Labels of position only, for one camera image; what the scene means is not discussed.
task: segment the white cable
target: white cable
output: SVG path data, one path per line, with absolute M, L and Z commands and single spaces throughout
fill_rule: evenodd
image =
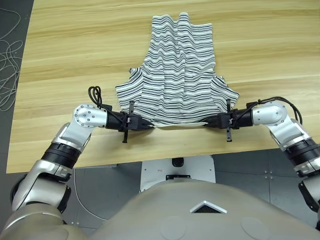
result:
M 102 217 L 99 217 L 98 215 L 94 214 L 93 212 L 91 212 L 89 209 L 87 209 L 83 203 L 81 202 L 79 195 L 78 195 L 78 191 L 77 191 L 77 185 L 76 185 L 76 169 L 73 168 L 73 184 L 74 184 L 74 191 L 75 191 L 75 196 L 76 199 L 78 200 L 79 204 L 83 207 L 84 210 L 86 210 L 89 214 L 91 214 L 92 216 L 96 217 L 97 219 L 103 220 L 103 221 L 107 221 L 108 219 L 104 219 Z
M 13 73 L 4 79 L 0 79 L 0 111 L 5 112 L 9 110 L 15 103 L 16 100 L 16 92 L 17 92 L 17 85 L 18 85 L 18 79 L 20 75 L 20 66 L 16 62 L 17 59 L 22 60 L 21 57 L 13 56 L 12 53 L 15 53 L 18 51 L 24 44 L 23 41 L 15 41 L 13 43 L 9 43 L 6 40 L 3 40 L 6 36 L 8 36 L 20 23 L 21 16 L 16 11 L 7 10 L 0 7 L 0 10 L 8 12 L 8 13 L 14 13 L 18 16 L 17 23 L 9 30 L 6 34 L 3 36 L 0 36 L 0 43 L 6 44 L 7 48 L 5 52 L 0 52 L 0 75 L 1 72 L 4 72 L 5 69 L 12 68 Z M 10 97 L 13 95 L 13 100 L 8 105 L 8 101 Z

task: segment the tangled cable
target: tangled cable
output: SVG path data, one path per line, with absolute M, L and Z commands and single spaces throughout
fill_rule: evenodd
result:
M 11 69 L 11 74 L 9 74 L 9 76 L 4 77 L 4 79 L 0 79 L 0 111 L 4 112 L 9 110 L 16 100 L 17 85 L 20 75 L 20 65 L 17 63 L 17 60 L 22 60 L 22 58 L 16 57 L 13 54 L 23 46 L 24 42 L 18 40 L 10 44 L 8 41 L 4 40 L 4 38 L 18 26 L 21 21 L 21 16 L 16 11 L 4 8 L 0 8 L 0 10 L 8 13 L 14 13 L 18 16 L 18 21 L 13 28 L 3 36 L 0 36 L 0 44 L 5 44 L 5 51 L 0 52 L 0 76 L 2 73 L 5 74 L 7 69 Z

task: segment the striped shirt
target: striped shirt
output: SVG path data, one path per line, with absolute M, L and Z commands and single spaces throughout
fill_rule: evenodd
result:
M 183 12 L 152 18 L 148 53 L 140 67 L 130 68 L 129 82 L 115 87 L 121 109 L 156 127 L 197 123 L 233 107 L 239 93 L 214 72 L 212 24 L 193 25 Z

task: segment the floor tile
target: floor tile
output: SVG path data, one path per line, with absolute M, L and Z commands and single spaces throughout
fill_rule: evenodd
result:
M 269 171 L 272 175 L 299 177 L 290 160 L 280 149 L 270 149 L 266 153 L 269 160 Z
M 109 219 L 139 193 L 140 177 L 141 162 L 119 164 L 114 168 L 88 168 L 79 197 L 91 212 Z M 88 228 L 97 228 L 104 222 L 82 207 L 78 210 L 77 221 L 79 226 Z
M 215 171 L 215 180 L 269 202 L 269 180 L 264 175 Z
M 212 157 L 216 171 L 264 174 L 268 170 L 268 157 L 265 150 L 216 154 Z
M 306 205 L 297 177 L 273 176 L 270 180 L 270 202 L 313 227 L 317 223 L 317 214 Z

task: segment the gray floor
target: gray floor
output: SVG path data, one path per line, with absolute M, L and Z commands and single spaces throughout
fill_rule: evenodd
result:
M 2 0 L 0 2 L 0 8 L 14 10 L 21 15 L 19 26 L 6 37 L 7 41 L 25 40 L 32 4 L 33 0 Z M 10 29 L 15 21 L 14 16 L 0 11 L 0 36 Z M 22 56 L 22 51 L 17 52 L 16 55 Z M 9 201 L 11 187 L 22 176 L 22 173 L 5 174 L 12 118 L 13 108 L 7 112 L 0 112 L 0 187 L 2 191 L 0 229 L 11 214 Z M 301 221 L 315 226 L 317 216 L 306 206 L 298 190 L 298 183 L 301 180 L 280 150 L 219 154 L 214 155 L 213 158 L 217 183 L 247 191 L 287 211 Z M 112 217 L 130 198 L 138 194 L 140 169 L 140 162 L 121 164 L 117 168 L 77 169 L 76 185 L 82 203 L 101 218 Z M 74 194 L 72 181 L 69 182 L 69 186 L 73 191 L 63 217 L 67 223 L 78 225 L 90 234 L 103 221 L 80 206 Z

